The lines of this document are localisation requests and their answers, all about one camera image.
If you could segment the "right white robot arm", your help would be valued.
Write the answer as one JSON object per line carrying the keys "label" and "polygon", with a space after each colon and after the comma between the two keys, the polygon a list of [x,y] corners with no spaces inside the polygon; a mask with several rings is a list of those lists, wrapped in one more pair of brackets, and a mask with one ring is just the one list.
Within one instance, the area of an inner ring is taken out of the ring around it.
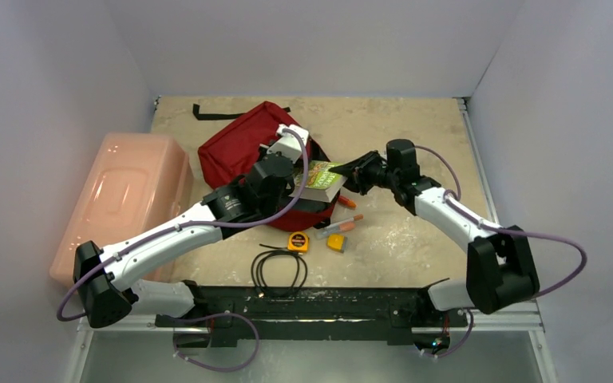
{"label": "right white robot arm", "polygon": [[392,191],[400,206],[434,225],[465,253],[463,279],[420,289],[418,318],[434,325],[448,310],[475,308],[491,314],[533,298],[540,282],[522,230],[482,219],[436,180],[422,175],[416,149],[410,140],[391,140],[385,155],[371,151],[332,171],[346,177],[345,187],[351,192],[365,195],[374,187]]}

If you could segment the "green booklet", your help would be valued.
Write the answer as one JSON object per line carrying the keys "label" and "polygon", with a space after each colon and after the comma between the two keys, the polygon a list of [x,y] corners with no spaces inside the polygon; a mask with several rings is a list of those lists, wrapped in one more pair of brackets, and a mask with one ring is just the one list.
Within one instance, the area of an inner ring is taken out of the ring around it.
{"label": "green booklet", "polygon": [[301,199],[331,203],[347,181],[345,176],[331,171],[338,166],[338,163],[311,160]]}

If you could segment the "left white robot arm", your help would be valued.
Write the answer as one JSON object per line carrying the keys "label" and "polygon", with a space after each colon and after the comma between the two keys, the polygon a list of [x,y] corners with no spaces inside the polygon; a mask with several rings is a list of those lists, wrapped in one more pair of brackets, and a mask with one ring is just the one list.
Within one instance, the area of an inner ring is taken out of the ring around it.
{"label": "left white robot arm", "polygon": [[294,183],[294,167],[307,168],[308,162],[307,154],[270,152],[249,173],[166,223],[103,247],[92,240],[82,243],[75,250],[73,286],[63,300],[77,294],[83,307],[80,315],[94,329],[111,326],[135,310],[178,318],[186,326],[199,325],[206,305],[185,283],[143,277],[189,251],[281,218],[297,202],[280,204]]}

